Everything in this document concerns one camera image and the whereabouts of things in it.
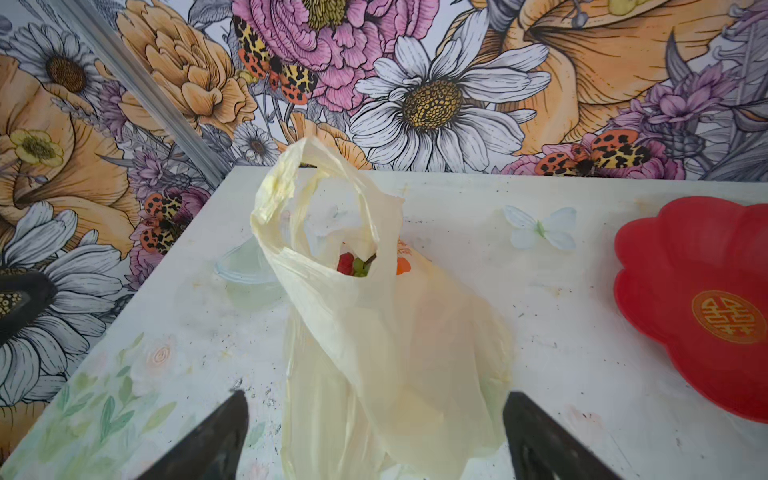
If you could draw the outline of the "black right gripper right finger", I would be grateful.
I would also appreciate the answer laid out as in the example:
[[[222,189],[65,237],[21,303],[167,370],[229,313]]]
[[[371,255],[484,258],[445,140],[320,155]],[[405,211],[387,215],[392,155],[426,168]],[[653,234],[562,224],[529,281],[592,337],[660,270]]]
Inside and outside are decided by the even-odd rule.
[[[503,409],[508,449],[517,479],[609,479],[619,476],[523,392]]]

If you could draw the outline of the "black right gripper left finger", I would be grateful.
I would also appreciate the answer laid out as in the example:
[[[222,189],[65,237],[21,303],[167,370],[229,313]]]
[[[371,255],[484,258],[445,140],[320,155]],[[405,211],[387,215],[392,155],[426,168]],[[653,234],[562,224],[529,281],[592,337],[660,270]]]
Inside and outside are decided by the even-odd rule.
[[[236,478],[248,426],[245,392],[235,390],[138,479],[233,480]]]

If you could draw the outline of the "translucent cream plastic bag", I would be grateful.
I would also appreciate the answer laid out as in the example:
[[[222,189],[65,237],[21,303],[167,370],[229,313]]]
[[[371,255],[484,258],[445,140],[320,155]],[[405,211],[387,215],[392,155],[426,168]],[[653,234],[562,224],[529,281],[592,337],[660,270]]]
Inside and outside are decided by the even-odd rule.
[[[402,200],[314,138],[289,146],[250,216],[292,304],[288,479],[457,479],[505,442],[513,342],[483,298],[400,238]],[[366,277],[337,271],[351,252]],[[397,258],[411,271],[396,274]]]

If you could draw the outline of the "red flower-shaped plate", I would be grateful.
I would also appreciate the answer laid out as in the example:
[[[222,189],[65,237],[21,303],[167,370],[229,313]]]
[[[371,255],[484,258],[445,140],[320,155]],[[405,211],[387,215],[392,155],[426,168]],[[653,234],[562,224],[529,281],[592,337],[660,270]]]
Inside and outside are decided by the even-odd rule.
[[[767,420],[767,207],[686,197],[614,240],[613,294],[703,397]]]

